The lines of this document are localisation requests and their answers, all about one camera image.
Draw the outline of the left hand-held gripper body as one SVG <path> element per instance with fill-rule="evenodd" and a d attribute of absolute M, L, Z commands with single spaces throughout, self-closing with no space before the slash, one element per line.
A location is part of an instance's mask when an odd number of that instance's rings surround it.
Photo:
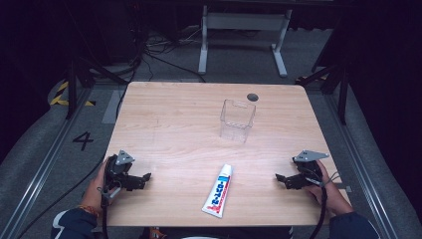
<path fill-rule="evenodd" d="M 127 191 L 134 189 L 133 178 L 128 174 L 134 158 L 124 150 L 111 156 L 105 166 L 105 186 L 103 196 L 113 199 L 123 188 Z"/>

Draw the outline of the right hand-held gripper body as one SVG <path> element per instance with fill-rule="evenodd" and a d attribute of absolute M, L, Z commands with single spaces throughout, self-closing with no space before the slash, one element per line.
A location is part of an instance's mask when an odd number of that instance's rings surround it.
<path fill-rule="evenodd" d="M 328 153 L 307 149 L 293 157 L 293 162 L 299 172 L 299 186 L 320 185 L 322 183 L 322 173 L 317 161 L 327 157 L 329 157 Z"/>

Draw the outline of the white toothpaste tube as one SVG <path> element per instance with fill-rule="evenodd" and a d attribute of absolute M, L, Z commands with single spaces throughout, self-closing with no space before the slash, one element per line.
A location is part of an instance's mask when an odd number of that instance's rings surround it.
<path fill-rule="evenodd" d="M 233 168 L 224 164 L 201 210 L 217 218 L 223 217 L 224 206 L 228 195 Z"/>

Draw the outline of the clear plastic container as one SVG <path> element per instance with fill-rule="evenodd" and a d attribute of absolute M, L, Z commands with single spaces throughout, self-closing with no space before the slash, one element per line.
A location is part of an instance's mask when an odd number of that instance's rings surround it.
<path fill-rule="evenodd" d="M 220 114 L 220 136 L 244 143 L 253 126 L 256 106 L 225 100 Z"/>

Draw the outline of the person's right hand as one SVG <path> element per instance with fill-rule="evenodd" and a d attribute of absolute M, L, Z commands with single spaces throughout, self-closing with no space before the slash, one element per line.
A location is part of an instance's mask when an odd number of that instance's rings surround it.
<path fill-rule="evenodd" d="M 319 204 L 322 204 L 322 191 L 325 189 L 327 195 L 326 209 L 335 216 L 353 212 L 351 205 L 342 196 L 339 189 L 330 181 L 324 165 L 319 160 L 316 163 L 322 173 L 323 188 L 311 185 L 306 186 L 305 190 L 314 196 Z"/>

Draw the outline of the person's left hand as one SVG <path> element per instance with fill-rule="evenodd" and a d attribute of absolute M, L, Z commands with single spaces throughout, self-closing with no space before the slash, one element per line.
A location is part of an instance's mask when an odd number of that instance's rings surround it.
<path fill-rule="evenodd" d="M 97 175 L 90 181 L 83 195 L 83 199 L 79 204 L 86 212 L 91 213 L 96 217 L 99 217 L 103 212 L 102 193 L 100 192 L 100 188 L 104 186 L 105 170 L 106 163 L 103 162 Z"/>

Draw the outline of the black tripod stand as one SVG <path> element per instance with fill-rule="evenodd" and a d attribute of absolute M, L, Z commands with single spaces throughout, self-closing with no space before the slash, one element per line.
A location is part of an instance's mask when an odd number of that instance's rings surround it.
<path fill-rule="evenodd" d="M 95 70 L 99 74 L 112 80 L 118 85 L 127 85 L 128 81 L 119 77 L 115 73 L 110 72 L 105 67 L 96 64 L 88 59 L 80 56 L 75 56 L 71 59 L 67 69 L 67 81 L 68 81 L 68 113 L 66 119 L 69 120 L 78 108 L 77 103 L 77 82 L 80 82 L 84 88 L 91 88 L 95 84 L 95 80 L 91 70 Z"/>
<path fill-rule="evenodd" d="M 297 85 L 302 87 L 308 84 L 325 78 L 320 90 L 325 95 L 331 95 L 336 87 L 339 87 L 339 95 L 337 101 L 337 115 L 342 124 L 346 124 L 345 121 L 345 109 L 346 109 L 346 98 L 348 89 L 348 73 L 345 65 L 332 65 L 325 67 L 309 76 L 298 77 L 295 80 Z"/>

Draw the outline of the yellow black floor tape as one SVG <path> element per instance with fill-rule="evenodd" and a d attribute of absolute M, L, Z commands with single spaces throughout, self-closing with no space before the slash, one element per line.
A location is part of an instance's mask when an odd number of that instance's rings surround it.
<path fill-rule="evenodd" d="M 64 80 L 59 88 L 56 91 L 56 94 L 53 96 L 53 98 L 50 101 L 50 105 L 60 105 L 60 106 L 67 106 L 69 104 L 68 100 L 64 100 L 63 99 L 63 94 L 65 92 L 65 90 L 67 89 L 69 83 L 67 80 Z"/>

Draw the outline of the grey metal floor rail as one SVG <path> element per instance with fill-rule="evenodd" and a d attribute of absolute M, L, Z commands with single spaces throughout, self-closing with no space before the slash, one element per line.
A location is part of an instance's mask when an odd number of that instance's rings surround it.
<path fill-rule="evenodd" d="M 374 219 L 379 227 L 379 232 L 383 239 L 398 239 L 397 233 L 393 228 L 391 220 L 380 200 L 379 194 L 376 191 L 374 184 L 369 176 L 368 171 L 362 161 L 357 147 L 350 135 L 350 132 L 345 124 L 341 122 L 337 115 L 336 101 L 332 95 L 323 96 L 331 115 L 334 117 L 335 125 L 338 128 L 347 150 L 351 156 L 351 164 L 356 174 L 357 180 L 363 190 L 365 199 L 372 211 Z"/>
<path fill-rule="evenodd" d="M 16 239 L 19 230 L 21 229 L 24 220 L 29 214 L 32 206 L 34 205 L 40 191 L 42 190 L 48 175 L 56 162 L 62 145 L 66 136 L 68 135 L 71 127 L 73 126 L 76 118 L 80 114 L 81 107 L 85 104 L 86 100 L 89 98 L 92 90 L 91 89 L 82 89 L 80 94 L 77 96 L 77 101 L 75 103 L 74 114 L 70 119 L 65 119 L 62 125 L 59 128 L 58 134 L 54 138 L 49 150 L 46 155 L 43 157 L 40 165 L 37 168 L 36 173 L 29 182 L 25 193 L 23 194 L 19 204 L 15 208 L 13 214 L 11 215 L 8 223 L 0 234 L 0 239 Z"/>

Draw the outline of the grey metal table frame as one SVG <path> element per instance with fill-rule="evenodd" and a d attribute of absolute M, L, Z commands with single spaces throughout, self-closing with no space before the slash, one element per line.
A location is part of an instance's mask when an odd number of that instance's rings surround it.
<path fill-rule="evenodd" d="M 293 11 L 287 10 L 283 14 L 252 14 L 252 13 L 219 13 L 210 12 L 203 7 L 201 19 L 201 50 L 198 63 L 198 73 L 207 72 L 208 58 L 208 30 L 249 30 L 249 31 L 277 31 L 279 39 L 271 45 L 271 50 L 281 78 L 288 75 L 281 49 L 288 31 Z"/>

